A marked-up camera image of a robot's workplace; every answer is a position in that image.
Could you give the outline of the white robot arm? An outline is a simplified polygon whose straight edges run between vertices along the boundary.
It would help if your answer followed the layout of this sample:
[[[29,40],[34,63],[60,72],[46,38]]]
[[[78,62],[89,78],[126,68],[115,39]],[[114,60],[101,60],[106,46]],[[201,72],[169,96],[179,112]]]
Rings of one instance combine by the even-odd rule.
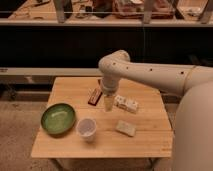
[[[133,63],[118,50],[102,57],[98,68],[106,95],[124,78],[179,96],[171,171],[213,171],[213,67]]]

